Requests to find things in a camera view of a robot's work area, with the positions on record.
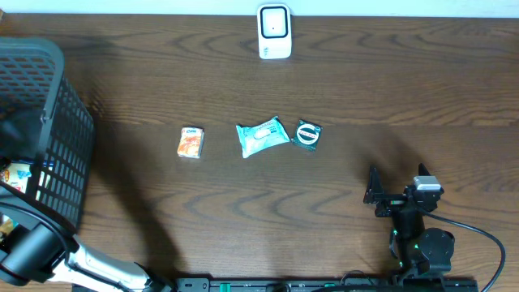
wood grain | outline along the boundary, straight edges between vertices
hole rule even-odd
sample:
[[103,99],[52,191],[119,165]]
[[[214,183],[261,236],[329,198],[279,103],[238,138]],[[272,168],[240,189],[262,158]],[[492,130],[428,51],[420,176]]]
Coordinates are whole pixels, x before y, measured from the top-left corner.
[[[388,188],[419,162],[444,184],[435,211],[492,232],[519,286],[519,26],[509,19],[293,19],[286,60],[258,58],[255,18],[6,15],[2,36],[56,41],[97,122],[80,235],[173,277],[332,277],[395,268],[390,220],[362,204],[370,164]],[[318,151],[289,144],[241,158],[235,124],[279,115],[324,127]],[[177,157],[203,127],[200,160]],[[456,236],[451,275],[483,287],[499,250]],[[69,290],[31,284],[28,290]],[[0,285],[0,290],[13,287]]]

white plug-in device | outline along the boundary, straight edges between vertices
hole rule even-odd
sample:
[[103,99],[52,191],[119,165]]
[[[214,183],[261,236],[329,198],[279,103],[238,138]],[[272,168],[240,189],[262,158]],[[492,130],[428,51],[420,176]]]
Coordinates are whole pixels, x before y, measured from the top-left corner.
[[259,56],[263,59],[288,58],[292,53],[290,10],[284,4],[258,8]]

orange snack package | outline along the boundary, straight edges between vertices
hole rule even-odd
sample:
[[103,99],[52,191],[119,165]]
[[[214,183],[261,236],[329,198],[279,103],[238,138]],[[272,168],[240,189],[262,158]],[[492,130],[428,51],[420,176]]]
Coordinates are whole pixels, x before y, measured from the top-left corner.
[[195,127],[182,129],[177,153],[180,157],[200,158],[204,143],[204,130]]

green connector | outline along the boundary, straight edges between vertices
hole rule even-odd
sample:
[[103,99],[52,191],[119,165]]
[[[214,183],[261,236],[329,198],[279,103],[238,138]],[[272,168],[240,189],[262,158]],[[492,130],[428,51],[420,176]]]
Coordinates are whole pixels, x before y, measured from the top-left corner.
[[230,292],[230,284],[221,283],[220,284],[220,292]]

teal package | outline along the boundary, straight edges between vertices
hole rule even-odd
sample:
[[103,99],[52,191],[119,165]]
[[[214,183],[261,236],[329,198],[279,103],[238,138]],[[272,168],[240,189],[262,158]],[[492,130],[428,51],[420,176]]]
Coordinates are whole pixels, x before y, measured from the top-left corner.
[[236,125],[236,131],[238,131],[238,138],[242,145],[243,158],[263,149],[290,142],[290,138],[277,116],[256,127]]

